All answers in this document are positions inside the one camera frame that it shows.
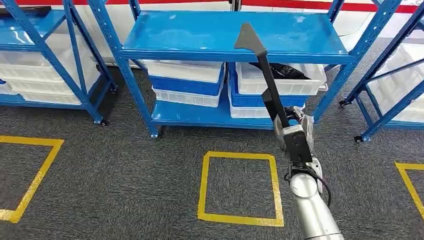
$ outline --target yellow square outline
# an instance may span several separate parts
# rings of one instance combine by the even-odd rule
[[[271,172],[272,192],[274,194],[275,218],[261,218],[248,216],[234,216],[205,213],[206,205],[206,188],[208,185],[209,158],[231,158],[231,159],[259,159],[268,160]],[[224,152],[224,151],[208,151],[203,157],[203,165],[201,171],[199,202],[197,208],[197,218],[205,221],[230,223],[230,224],[246,224],[268,227],[284,227],[283,207],[281,204],[280,186],[277,174],[276,159],[271,154],[261,153],[242,153],[242,152]]]
[[[28,145],[38,145],[38,146],[51,146],[52,149],[45,158],[43,164],[41,165],[39,171],[32,180],[31,185],[29,185],[28,190],[25,195],[22,197],[19,205],[15,210],[0,209],[0,220],[9,221],[16,224],[21,219],[22,215],[25,212],[28,204],[33,198],[37,188],[39,187],[41,181],[46,175],[47,171],[50,168],[53,160],[59,152],[64,140],[62,139],[48,139],[48,138],[36,138],[36,137],[22,137],[22,136],[2,136],[0,135],[0,143],[6,144],[28,144]]]
[[[411,179],[408,176],[406,171],[406,170],[424,170],[424,164],[395,162],[394,165],[396,165],[397,170],[399,170],[400,176],[402,176],[402,179],[405,182],[406,188],[408,189],[413,199],[413,202],[415,203],[419,213],[421,214],[422,219],[424,220],[423,202],[421,201],[420,196],[418,196],[417,190],[415,190],[415,187],[412,184]]]

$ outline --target shelving unit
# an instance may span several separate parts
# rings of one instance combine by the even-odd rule
[[[345,100],[340,101],[341,106],[346,106],[351,104],[354,100],[357,101],[359,108],[365,118],[365,121],[368,125],[368,129],[363,132],[361,135],[356,136],[354,139],[356,142],[369,141],[370,136],[373,135],[378,129],[382,127],[388,128],[413,128],[413,129],[424,129],[424,123],[419,122],[406,122],[406,121],[396,121],[392,120],[397,114],[404,110],[413,100],[417,99],[421,94],[424,93],[424,79],[416,87],[414,87],[405,97],[403,97],[398,103],[396,103],[390,110],[385,114],[382,114],[380,111],[379,103],[370,90],[368,84],[374,80],[381,79],[385,76],[400,72],[402,70],[411,68],[418,64],[424,63],[424,58],[401,66],[399,68],[390,70],[386,73],[375,76],[377,71],[385,64],[386,60],[396,51],[398,46],[402,41],[421,23],[421,19],[424,16],[424,4],[421,4],[415,13],[410,17],[406,24],[402,27],[399,33],[393,38],[389,43],[387,48],[382,52],[378,59],[372,64],[371,68],[366,72],[363,78],[358,82],[352,92],[345,98]],[[369,96],[373,107],[378,115],[378,120],[373,121],[370,117],[367,109],[365,108],[360,94],[366,92]]]
[[[256,62],[253,52],[234,49],[241,25],[249,22],[268,49],[270,62],[342,65],[313,113],[317,122],[400,2],[385,0],[358,44],[350,52],[346,51],[333,27],[343,0],[335,0],[327,14],[242,11],[141,12],[138,2],[130,0],[135,24],[124,44],[121,44],[112,25],[105,1],[89,0],[88,4],[147,124],[150,136],[156,138],[157,125],[271,129],[271,121],[231,118],[229,103],[225,99],[220,101],[217,111],[213,113],[219,114],[219,117],[211,117],[208,109],[161,101],[156,101],[151,115],[128,60]],[[240,3],[236,1],[233,6],[240,6]]]
[[[100,53],[96,48],[92,38],[90,37],[86,27],[84,26],[80,15],[76,11],[74,4],[69,0],[63,0],[64,10],[52,9],[48,12],[47,15],[38,16],[35,14],[25,14],[14,0],[3,0],[2,3],[12,17],[1,18],[0,51],[41,53],[50,62],[57,73],[63,77],[63,80],[79,99],[81,105],[27,101],[19,94],[0,94],[0,106],[81,109],[86,110],[93,117],[95,124],[104,126],[106,122],[99,114],[97,109],[102,102],[106,92],[111,90],[113,93],[115,93],[117,90],[117,85],[113,81],[110,72],[103,62],[102,57],[100,56]],[[46,43],[46,39],[65,20],[69,30],[70,42],[73,55],[75,57],[76,69],[78,72],[81,89]],[[98,64],[98,69],[101,72],[100,77],[88,92],[84,80],[74,24],[87,43],[88,48],[90,49]],[[103,84],[103,82],[104,85],[102,86],[101,91],[98,93],[98,95],[93,96],[96,87],[98,87],[98,85],[101,83]]]

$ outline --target red stripe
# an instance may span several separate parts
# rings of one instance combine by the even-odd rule
[[[279,8],[292,8],[292,9],[330,9],[331,2],[323,1],[302,1],[302,0],[243,0],[243,5],[250,6],[265,6],[265,7],[279,7]],[[397,13],[413,14],[418,6],[414,5],[400,5]],[[345,2],[341,6],[343,11],[353,12],[375,12],[377,7],[369,3],[349,3]]]
[[[75,5],[87,5],[87,0],[74,0]],[[210,2],[226,2],[226,0],[139,0],[141,4],[172,4],[172,3],[210,3]],[[62,5],[61,0],[17,0],[19,5]],[[128,4],[128,0],[109,0],[107,4],[123,5]],[[327,10],[330,8],[331,2],[322,1],[303,1],[303,0],[243,0],[243,5],[248,6],[264,6],[279,7],[293,9],[319,9]],[[418,6],[401,5],[397,9],[397,13],[412,14]],[[377,7],[369,3],[349,3],[346,2],[341,7],[343,11],[353,12],[375,12]]]

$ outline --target blue plastic bin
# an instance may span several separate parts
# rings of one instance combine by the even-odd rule
[[[217,83],[192,81],[178,78],[149,76],[153,88],[159,90],[202,94],[209,96],[217,96],[220,92],[221,83],[225,78],[225,63],[221,66],[219,79]]]
[[[239,94],[237,84],[236,65],[231,62],[228,67],[228,84],[231,88],[231,104],[234,107],[265,107],[261,95]],[[303,107],[308,95],[281,95],[280,100],[284,107]]]

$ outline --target stacked bins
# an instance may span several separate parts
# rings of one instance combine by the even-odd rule
[[[310,79],[275,79],[281,103],[285,107],[305,106],[326,81],[321,64],[290,64]],[[229,64],[228,98],[232,118],[269,118],[261,94],[267,89],[262,71],[247,63]]]
[[[222,62],[143,60],[159,101],[218,107],[224,85]]]
[[[77,35],[76,39],[85,85],[89,91],[98,80],[100,73],[97,71],[96,64],[91,58],[91,52],[82,37]],[[46,42],[75,83],[80,86],[70,36],[53,33]],[[0,79],[4,80],[14,93],[20,94],[26,101],[81,104],[62,76],[39,52],[0,51]]]

